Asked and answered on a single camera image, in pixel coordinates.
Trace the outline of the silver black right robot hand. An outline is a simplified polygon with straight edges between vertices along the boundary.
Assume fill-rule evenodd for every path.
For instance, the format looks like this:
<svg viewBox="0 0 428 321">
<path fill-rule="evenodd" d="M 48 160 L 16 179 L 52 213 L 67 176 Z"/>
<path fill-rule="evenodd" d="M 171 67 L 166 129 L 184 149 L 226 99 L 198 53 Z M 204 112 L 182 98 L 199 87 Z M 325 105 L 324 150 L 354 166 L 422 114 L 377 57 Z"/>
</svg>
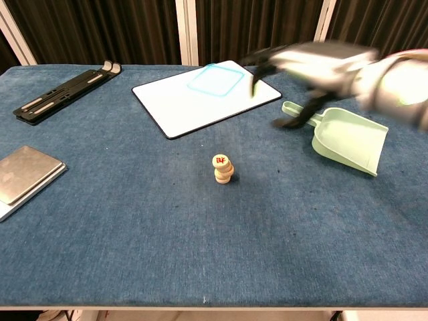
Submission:
<svg viewBox="0 0 428 321">
<path fill-rule="evenodd" d="M 377 61 L 379 51 L 373 47 L 340 41 L 307 41 L 259 49 L 247 54 L 239 63 L 254 65 L 251 95 L 262 78 L 280 72 L 306 83 L 311 98 L 293 119 L 277 118 L 276 128 L 300 128 L 324 105 L 351 96 L 357 73 Z"/>
</svg>

